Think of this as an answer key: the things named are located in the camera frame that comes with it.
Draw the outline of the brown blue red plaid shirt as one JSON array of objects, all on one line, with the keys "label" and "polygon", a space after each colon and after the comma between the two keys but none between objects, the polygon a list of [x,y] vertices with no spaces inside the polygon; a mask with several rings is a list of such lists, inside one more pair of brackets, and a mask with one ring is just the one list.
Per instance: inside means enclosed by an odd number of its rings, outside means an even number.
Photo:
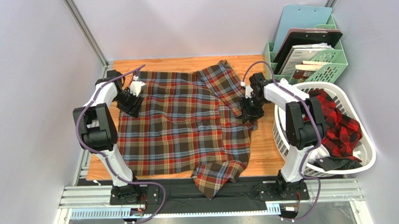
[{"label": "brown blue red plaid shirt", "polygon": [[119,115],[118,148],[136,176],[192,172],[213,199],[250,160],[252,125],[242,121],[240,78],[226,60],[196,72],[142,71],[138,117]]}]

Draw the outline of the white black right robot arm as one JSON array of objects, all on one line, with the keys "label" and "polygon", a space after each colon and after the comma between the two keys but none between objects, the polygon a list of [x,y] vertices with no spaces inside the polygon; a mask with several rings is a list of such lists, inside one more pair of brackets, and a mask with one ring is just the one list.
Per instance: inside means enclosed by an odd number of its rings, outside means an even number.
[{"label": "white black right robot arm", "polygon": [[327,133],[320,100],[285,79],[267,80],[262,73],[253,74],[250,84],[241,82],[240,86],[245,90],[240,99],[243,123],[262,118],[262,107],[269,102],[285,111],[285,134],[290,148],[278,174],[277,189],[280,193],[298,189],[304,180],[303,167],[310,150],[318,147]]}]

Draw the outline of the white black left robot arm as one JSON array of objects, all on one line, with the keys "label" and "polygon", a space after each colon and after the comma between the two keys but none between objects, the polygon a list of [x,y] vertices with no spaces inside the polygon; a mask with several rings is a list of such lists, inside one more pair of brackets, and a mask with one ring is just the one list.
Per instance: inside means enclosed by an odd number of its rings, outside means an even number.
[{"label": "white black left robot arm", "polygon": [[110,114],[110,106],[116,102],[117,108],[130,117],[138,118],[143,102],[140,96],[142,87],[139,74],[142,67],[122,74],[109,70],[106,78],[96,81],[91,98],[80,108],[73,110],[76,137],[84,150],[96,155],[112,177],[112,195],[138,194],[141,183],[126,165],[117,146],[118,133]]}]

